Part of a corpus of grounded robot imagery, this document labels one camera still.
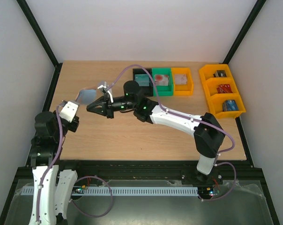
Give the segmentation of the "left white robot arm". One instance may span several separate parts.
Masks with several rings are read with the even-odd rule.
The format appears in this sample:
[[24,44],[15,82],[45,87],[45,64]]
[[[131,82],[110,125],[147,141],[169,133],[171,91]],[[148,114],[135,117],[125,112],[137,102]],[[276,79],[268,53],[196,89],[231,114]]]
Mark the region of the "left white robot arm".
[[65,135],[78,126],[77,116],[71,122],[58,122],[56,112],[41,112],[35,117],[36,134],[30,150],[34,180],[31,225],[67,224],[67,207],[78,175],[74,169],[60,170],[58,161]]

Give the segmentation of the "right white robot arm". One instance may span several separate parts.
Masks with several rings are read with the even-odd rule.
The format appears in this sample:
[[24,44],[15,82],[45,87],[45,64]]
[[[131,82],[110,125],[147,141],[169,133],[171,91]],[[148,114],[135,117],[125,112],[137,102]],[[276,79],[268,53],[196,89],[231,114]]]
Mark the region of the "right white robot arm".
[[105,85],[99,86],[99,89],[103,95],[87,106],[88,112],[112,119],[115,112],[133,111],[141,122],[165,125],[191,135],[200,154],[196,179],[202,184],[212,179],[211,171],[225,137],[212,114],[199,116],[166,108],[144,96],[142,88],[133,80],[124,83],[124,95],[120,97],[113,97]]

